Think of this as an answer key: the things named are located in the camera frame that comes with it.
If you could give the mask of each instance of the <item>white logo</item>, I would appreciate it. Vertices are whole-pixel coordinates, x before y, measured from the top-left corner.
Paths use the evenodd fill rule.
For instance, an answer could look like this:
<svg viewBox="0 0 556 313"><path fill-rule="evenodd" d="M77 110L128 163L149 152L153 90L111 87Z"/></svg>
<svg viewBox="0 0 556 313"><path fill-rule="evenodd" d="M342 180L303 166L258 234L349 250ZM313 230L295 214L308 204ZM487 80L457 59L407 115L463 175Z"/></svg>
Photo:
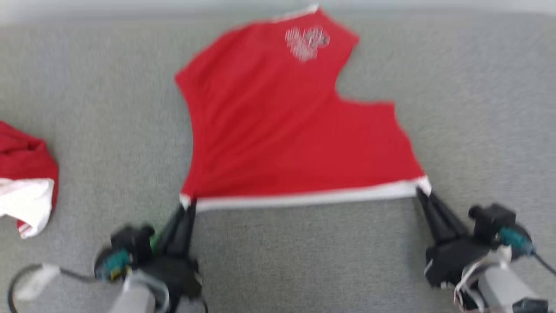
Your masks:
<svg viewBox="0 0 556 313"><path fill-rule="evenodd" d="M291 53L301 62L316 58L319 48L324 48L330 43L330 36L322 27L313 26L301 31L297 27L293 27L286 31L286 42Z"/></svg>

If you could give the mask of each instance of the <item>gray couch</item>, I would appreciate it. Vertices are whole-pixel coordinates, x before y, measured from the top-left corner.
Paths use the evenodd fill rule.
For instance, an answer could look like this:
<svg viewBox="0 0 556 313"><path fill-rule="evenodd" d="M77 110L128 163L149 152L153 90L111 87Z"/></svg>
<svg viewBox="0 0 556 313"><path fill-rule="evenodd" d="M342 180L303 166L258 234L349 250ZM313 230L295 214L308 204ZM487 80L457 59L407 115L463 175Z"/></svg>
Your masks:
<svg viewBox="0 0 556 313"><path fill-rule="evenodd" d="M474 203L507 204L556 264L556 19L332 15L361 36L339 92L394 99L417 157L457 214L466 220ZM120 225L162 227L193 147L173 75L248 20L0 30L0 119L45 138L59 164L58 204L40 236L21 240L14 220L0 220L1 295L28 263L91 272ZM406 199L203 213L192 250L211 312L457 312L451 292L423 277L430 242L419 207ZM515 270L556 303L555 277L533 260ZM119 289L62 278L19 307L105 312ZM185 302L179 312L202 306Z"/></svg>

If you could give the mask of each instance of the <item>white label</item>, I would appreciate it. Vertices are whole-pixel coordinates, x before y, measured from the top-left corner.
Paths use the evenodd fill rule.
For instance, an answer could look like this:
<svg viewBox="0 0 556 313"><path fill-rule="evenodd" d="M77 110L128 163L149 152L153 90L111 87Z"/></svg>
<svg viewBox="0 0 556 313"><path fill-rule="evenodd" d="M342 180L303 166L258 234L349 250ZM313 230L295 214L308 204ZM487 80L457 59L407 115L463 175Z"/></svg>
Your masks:
<svg viewBox="0 0 556 313"><path fill-rule="evenodd" d="M36 299L44 288L59 274L60 268L58 266L43 264L42 269L33 273L29 281L16 291L16 299L22 301Z"/></svg>

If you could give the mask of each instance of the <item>red shirt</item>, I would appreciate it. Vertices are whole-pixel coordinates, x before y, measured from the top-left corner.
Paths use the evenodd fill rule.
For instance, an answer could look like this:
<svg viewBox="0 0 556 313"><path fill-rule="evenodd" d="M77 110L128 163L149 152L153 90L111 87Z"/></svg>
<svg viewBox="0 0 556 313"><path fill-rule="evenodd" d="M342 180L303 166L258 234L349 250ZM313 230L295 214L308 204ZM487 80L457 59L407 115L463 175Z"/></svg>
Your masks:
<svg viewBox="0 0 556 313"><path fill-rule="evenodd" d="M176 75L194 144L182 200L202 209L395 198L428 183L394 103L335 90L358 40L318 9L231 30L200 52Z"/></svg>
<svg viewBox="0 0 556 313"><path fill-rule="evenodd" d="M44 140L0 121L0 217L17 218L22 238L36 236L45 228L57 194L58 166Z"/></svg>

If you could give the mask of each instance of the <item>white hem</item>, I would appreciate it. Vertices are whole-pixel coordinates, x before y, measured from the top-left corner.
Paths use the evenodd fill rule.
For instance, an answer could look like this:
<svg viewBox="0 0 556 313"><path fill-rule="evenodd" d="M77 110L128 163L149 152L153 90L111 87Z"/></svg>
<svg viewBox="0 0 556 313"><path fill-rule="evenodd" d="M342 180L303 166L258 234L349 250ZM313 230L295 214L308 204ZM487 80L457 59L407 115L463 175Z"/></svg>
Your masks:
<svg viewBox="0 0 556 313"><path fill-rule="evenodd" d="M400 180L372 187L345 188L324 192L252 197L198 198L196 209L198 212L203 212L217 209L308 206L312 204L410 198L416 195L417 186L425 193L430 193L429 178L423 176L412 180ZM180 194L180 202L187 208L191 203L191 199L188 195Z"/></svg>
<svg viewBox="0 0 556 313"><path fill-rule="evenodd" d="M319 9L320 5L318 3L312 4L304 9L289 12L283 15L275 16L271 19L272 22L287 21L288 19L298 18L303 15L315 13Z"/></svg>

